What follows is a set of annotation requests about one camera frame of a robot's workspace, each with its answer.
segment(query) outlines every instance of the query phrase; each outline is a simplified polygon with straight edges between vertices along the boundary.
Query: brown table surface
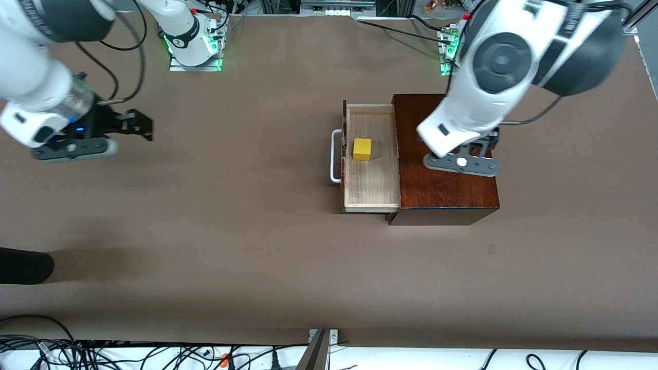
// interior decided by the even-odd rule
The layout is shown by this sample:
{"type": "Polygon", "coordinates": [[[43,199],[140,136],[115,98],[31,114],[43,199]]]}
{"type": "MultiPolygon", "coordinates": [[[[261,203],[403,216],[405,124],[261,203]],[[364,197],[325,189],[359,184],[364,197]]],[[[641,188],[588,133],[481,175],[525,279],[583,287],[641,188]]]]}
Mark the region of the brown table surface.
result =
{"type": "MultiPolygon", "coordinates": [[[[224,71],[169,73],[149,20],[144,89],[119,108],[155,120],[153,143],[119,137],[116,157],[52,165],[0,134],[0,243],[59,267],[50,284],[0,287],[0,315],[49,314],[78,338],[281,343],[339,327],[362,345],[655,349],[658,104],[632,38],[598,89],[502,130],[499,211],[392,227],[341,212],[330,133],[344,99],[443,92],[435,43],[343,17],[249,17],[224,71]]],[[[90,49],[127,94],[136,54],[90,49]]],[[[111,90],[73,45],[52,50],[111,90]]],[[[552,99],[533,88],[511,119],[552,99]]]]}

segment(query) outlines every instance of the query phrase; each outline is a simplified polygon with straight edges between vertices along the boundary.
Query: black cylinder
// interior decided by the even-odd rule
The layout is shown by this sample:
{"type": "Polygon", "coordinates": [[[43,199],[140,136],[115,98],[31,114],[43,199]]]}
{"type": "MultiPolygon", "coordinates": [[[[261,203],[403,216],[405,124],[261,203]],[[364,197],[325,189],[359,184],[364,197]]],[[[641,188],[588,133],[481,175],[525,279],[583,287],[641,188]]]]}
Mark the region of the black cylinder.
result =
{"type": "Polygon", "coordinates": [[[0,248],[0,284],[39,284],[54,268],[48,253],[0,248]]]}

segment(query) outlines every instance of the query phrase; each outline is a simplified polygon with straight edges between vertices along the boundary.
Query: black cable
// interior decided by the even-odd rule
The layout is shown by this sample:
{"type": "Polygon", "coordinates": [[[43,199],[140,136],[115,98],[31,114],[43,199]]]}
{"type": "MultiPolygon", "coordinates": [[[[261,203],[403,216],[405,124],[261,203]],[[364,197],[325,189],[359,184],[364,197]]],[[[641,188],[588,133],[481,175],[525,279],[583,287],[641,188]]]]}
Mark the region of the black cable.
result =
{"type": "Polygon", "coordinates": [[[578,355],[578,359],[576,360],[576,370],[580,370],[580,360],[582,359],[582,356],[584,356],[587,353],[587,350],[584,350],[578,355]]]}
{"type": "Polygon", "coordinates": [[[117,366],[118,363],[135,363],[135,362],[142,362],[142,368],[143,368],[146,360],[148,360],[151,357],[157,356],[169,349],[169,347],[159,346],[153,348],[145,357],[141,359],[112,360],[100,353],[100,351],[105,349],[108,345],[100,348],[92,349],[89,347],[90,344],[71,345],[68,342],[61,342],[58,340],[37,339],[37,338],[29,338],[25,336],[2,335],[0,336],[0,338],[7,338],[10,342],[17,342],[13,344],[13,348],[10,348],[10,350],[14,350],[21,346],[26,346],[26,345],[37,346],[39,348],[39,352],[42,353],[38,361],[39,363],[46,362],[46,364],[49,367],[50,365],[58,365],[58,366],[64,365],[64,366],[69,366],[71,369],[82,369],[82,366],[84,366],[86,369],[88,369],[89,366],[92,366],[94,369],[96,369],[98,366],[103,366],[103,367],[109,367],[114,370],[121,370],[121,368],[117,366]],[[43,343],[53,343],[51,346],[47,346],[48,350],[54,350],[55,348],[58,348],[61,351],[61,353],[59,354],[59,363],[54,361],[49,361],[46,358],[45,354],[41,351],[40,346],[38,346],[38,344],[43,344],[43,343]],[[86,356],[86,358],[83,357],[83,360],[79,363],[77,361],[71,361],[71,358],[66,353],[66,347],[69,347],[72,350],[84,350],[85,351],[84,355],[86,356]],[[64,355],[64,357],[66,358],[66,362],[62,361],[61,358],[62,355],[64,355]],[[104,361],[98,361],[99,357],[102,357],[104,361]]]}
{"type": "Polygon", "coordinates": [[[539,112],[538,115],[535,117],[532,117],[531,119],[526,119],[526,120],[512,120],[512,121],[503,121],[500,123],[502,126],[520,126],[522,124],[528,124],[528,123],[533,123],[534,121],[542,118],[543,116],[546,115],[546,113],[550,112],[560,101],[562,100],[561,96],[558,96],[553,100],[553,103],[550,103],[548,107],[544,108],[543,111],[539,112]]]}
{"type": "Polygon", "coordinates": [[[526,356],[526,364],[528,364],[528,367],[531,368],[532,370],[546,370],[546,366],[544,366],[544,362],[543,362],[542,359],[540,359],[539,356],[537,356],[536,354],[529,354],[529,355],[527,355],[527,356],[526,356]],[[530,363],[530,359],[531,359],[531,358],[534,358],[534,359],[536,359],[537,361],[539,361],[539,364],[542,366],[542,368],[541,368],[541,369],[538,369],[538,368],[534,367],[534,366],[530,363]]]}
{"type": "Polygon", "coordinates": [[[445,94],[448,94],[448,91],[450,91],[450,84],[452,83],[452,71],[455,68],[455,60],[450,59],[450,72],[448,72],[448,83],[445,86],[445,94]]]}
{"type": "Polygon", "coordinates": [[[480,368],[480,370],[487,370],[487,367],[489,367],[489,362],[492,361],[492,357],[494,356],[496,351],[498,351],[497,348],[489,352],[489,355],[487,356],[487,360],[484,362],[484,365],[480,368]]]}
{"type": "Polygon", "coordinates": [[[601,1],[600,3],[591,3],[587,6],[588,11],[606,11],[611,9],[624,9],[628,14],[633,13],[633,7],[629,4],[623,3],[622,1],[601,1]]]}
{"type": "Polygon", "coordinates": [[[217,28],[216,28],[217,30],[221,30],[222,27],[224,27],[226,25],[226,23],[228,22],[228,12],[227,11],[224,11],[224,12],[225,12],[225,14],[223,16],[224,20],[222,21],[222,24],[220,26],[217,26],[217,28]]]}
{"type": "Polygon", "coordinates": [[[402,31],[402,30],[396,30],[395,28],[390,28],[390,27],[382,26],[381,24],[375,24],[375,23],[366,22],[366,21],[364,21],[364,20],[358,20],[358,22],[359,22],[359,23],[363,23],[363,24],[367,24],[367,25],[369,25],[369,26],[375,26],[375,27],[383,28],[383,29],[385,29],[385,30],[389,30],[389,31],[397,32],[397,33],[399,33],[399,34],[403,34],[403,35],[407,35],[407,36],[412,36],[412,37],[414,37],[414,38],[419,38],[419,39],[424,39],[424,40],[430,40],[430,41],[434,41],[434,42],[438,42],[438,43],[443,43],[443,44],[446,44],[446,45],[449,45],[449,44],[450,44],[450,41],[448,41],[448,40],[439,40],[439,39],[437,39],[437,38],[429,38],[429,37],[427,37],[427,36],[416,35],[416,34],[412,34],[411,32],[406,32],[406,31],[402,31]]]}
{"type": "MultiPolygon", "coordinates": [[[[71,341],[71,344],[75,343],[75,339],[73,339],[73,335],[71,334],[71,332],[69,331],[69,329],[68,329],[66,326],[64,326],[64,324],[62,324],[61,322],[59,322],[59,320],[54,319],[54,318],[52,318],[52,317],[50,317],[50,316],[46,316],[46,315],[36,315],[36,314],[33,314],[33,313],[27,313],[27,314],[23,314],[23,315],[15,315],[15,316],[6,317],[6,318],[0,320],[0,324],[5,323],[5,322],[7,322],[7,321],[15,320],[15,319],[30,319],[30,318],[31,318],[31,319],[43,319],[43,320],[48,320],[48,321],[50,321],[50,322],[53,322],[53,323],[56,324],[60,329],[62,329],[62,330],[64,331],[64,333],[66,334],[66,336],[68,337],[68,339],[71,341]]],[[[77,359],[76,359],[76,358],[77,358],[76,353],[77,353],[77,351],[73,351],[73,362],[77,362],[77,359]]]]}
{"type": "Polygon", "coordinates": [[[196,347],[194,349],[192,347],[190,347],[190,352],[188,354],[184,355],[184,356],[181,356],[180,360],[177,361],[176,366],[174,367],[174,370],[179,370],[180,366],[183,364],[183,361],[185,361],[186,359],[194,360],[194,361],[200,363],[203,366],[204,370],[208,370],[210,368],[210,366],[206,366],[205,363],[203,363],[203,361],[201,361],[200,359],[196,359],[196,358],[192,357],[192,355],[199,356],[199,354],[196,353],[196,351],[198,351],[199,349],[201,349],[201,347],[196,347]]]}
{"type": "Polygon", "coordinates": [[[415,15],[415,14],[409,15],[409,16],[407,16],[407,18],[409,18],[409,19],[415,19],[415,20],[419,21],[420,23],[422,23],[423,26],[425,26],[425,27],[427,27],[427,28],[429,28],[429,29],[431,29],[431,30],[434,30],[434,31],[437,31],[437,32],[441,32],[441,27],[434,27],[433,25],[431,25],[431,24],[425,22],[425,19],[423,19],[423,18],[421,18],[421,17],[419,17],[419,16],[417,16],[417,15],[415,15]]]}
{"type": "Polygon", "coordinates": [[[114,88],[112,90],[112,94],[110,95],[110,97],[108,97],[108,99],[116,98],[116,93],[119,91],[119,79],[116,77],[114,72],[112,72],[112,70],[108,66],[104,65],[101,61],[96,59],[96,57],[94,57],[87,49],[85,49],[85,47],[82,46],[80,42],[76,41],[75,44],[78,47],[78,49],[80,49],[80,51],[87,56],[87,58],[91,59],[92,62],[96,63],[97,66],[101,67],[101,69],[104,70],[110,76],[110,78],[112,78],[112,83],[114,84],[114,88]]]}
{"type": "Polygon", "coordinates": [[[215,359],[215,361],[219,361],[215,367],[213,367],[213,370],[217,370],[224,361],[228,361],[228,370],[236,370],[236,365],[233,359],[240,357],[240,356],[247,356],[248,360],[247,363],[249,364],[249,367],[247,367],[247,370],[251,370],[251,356],[249,354],[237,354],[233,355],[231,352],[227,356],[222,356],[218,359],[215,359]]]}
{"type": "MultiPolygon", "coordinates": [[[[142,35],[141,40],[139,40],[139,41],[137,42],[137,44],[135,44],[135,46],[131,46],[131,47],[117,47],[117,46],[114,46],[114,45],[110,45],[110,44],[108,44],[107,42],[101,40],[101,43],[102,43],[103,45],[109,47],[110,49],[119,50],[119,51],[131,51],[131,50],[135,50],[135,49],[141,47],[141,45],[144,43],[144,40],[146,40],[146,33],[147,33],[148,29],[149,29],[149,28],[148,28],[148,25],[146,24],[146,17],[144,16],[144,12],[142,11],[142,9],[141,9],[140,5],[137,3],[137,1],[136,1],[136,0],[132,0],[132,2],[135,3],[135,6],[137,7],[137,10],[139,10],[139,15],[141,15],[141,21],[142,21],[142,23],[143,23],[143,25],[144,25],[144,35],[142,35]]],[[[122,16],[119,17],[119,18],[121,19],[121,21],[122,21],[126,26],[128,26],[129,22],[128,22],[127,19],[125,19],[125,18],[122,17],[122,16]]]]}
{"type": "Polygon", "coordinates": [[[276,347],[272,346],[274,350],[272,352],[272,369],[271,370],[281,370],[281,365],[279,364],[279,355],[276,353],[276,347]]]}
{"type": "Polygon", "coordinates": [[[267,355],[267,354],[270,354],[270,353],[272,353],[273,351],[283,350],[284,348],[290,348],[290,347],[300,347],[300,346],[308,346],[308,344],[288,344],[287,346],[279,346],[279,347],[273,348],[273,349],[271,349],[271,350],[269,350],[269,351],[265,351],[265,352],[263,352],[263,353],[261,353],[261,354],[259,354],[259,355],[257,355],[257,356],[254,356],[254,357],[253,357],[252,359],[250,359],[247,363],[242,364],[242,365],[241,365],[240,367],[238,367],[236,370],[240,370],[240,369],[242,369],[243,367],[245,367],[245,366],[247,366],[247,365],[251,366],[251,362],[253,362],[253,361],[255,361],[256,359],[259,359],[259,358],[261,358],[261,357],[263,357],[263,356],[265,356],[265,355],[267,355]]]}
{"type": "MultiPolygon", "coordinates": [[[[124,15],[121,13],[117,13],[117,16],[121,19],[124,19],[124,15]]],[[[135,30],[135,28],[127,21],[126,21],[126,27],[128,27],[128,30],[132,34],[133,38],[135,40],[138,40],[139,35],[137,33],[137,30],[135,30]]],[[[135,96],[137,96],[137,94],[141,90],[141,87],[144,85],[144,77],[146,75],[146,52],[144,51],[144,46],[140,45],[138,47],[138,51],[139,51],[139,78],[137,81],[137,86],[135,87],[135,90],[133,90],[133,92],[130,95],[121,99],[122,103],[125,103],[131,100],[132,98],[134,98],[135,96]]]]}

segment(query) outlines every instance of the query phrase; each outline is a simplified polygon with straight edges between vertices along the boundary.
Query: metal frame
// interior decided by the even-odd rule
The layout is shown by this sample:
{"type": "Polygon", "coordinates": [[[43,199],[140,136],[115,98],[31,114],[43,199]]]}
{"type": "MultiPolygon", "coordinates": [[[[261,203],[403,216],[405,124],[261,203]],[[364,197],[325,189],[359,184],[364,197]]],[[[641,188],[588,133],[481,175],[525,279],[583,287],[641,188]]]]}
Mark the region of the metal frame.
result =
{"type": "Polygon", "coordinates": [[[295,370],[325,370],[331,341],[332,334],[330,329],[317,329],[313,335],[313,340],[306,347],[295,370]]]}
{"type": "Polygon", "coordinates": [[[640,22],[645,20],[658,7],[658,0],[644,0],[624,21],[624,30],[631,32],[640,22]]]}

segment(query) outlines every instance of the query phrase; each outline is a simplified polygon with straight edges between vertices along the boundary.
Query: wooden panel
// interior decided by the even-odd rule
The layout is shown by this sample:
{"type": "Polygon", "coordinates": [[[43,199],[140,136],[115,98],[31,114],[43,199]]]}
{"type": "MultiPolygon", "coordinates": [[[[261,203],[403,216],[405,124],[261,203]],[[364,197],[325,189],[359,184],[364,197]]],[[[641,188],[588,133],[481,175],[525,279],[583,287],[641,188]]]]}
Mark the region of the wooden panel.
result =
{"type": "Polygon", "coordinates": [[[416,126],[445,95],[394,95],[395,125],[399,152],[401,208],[459,207],[495,208],[498,190],[495,177],[430,170],[423,157],[430,150],[419,141],[416,126]]]}
{"type": "Polygon", "coordinates": [[[390,212],[400,206],[393,106],[347,104],[344,198],[346,212],[390,212]],[[372,159],[352,159],[355,138],[372,140],[372,159]]]}

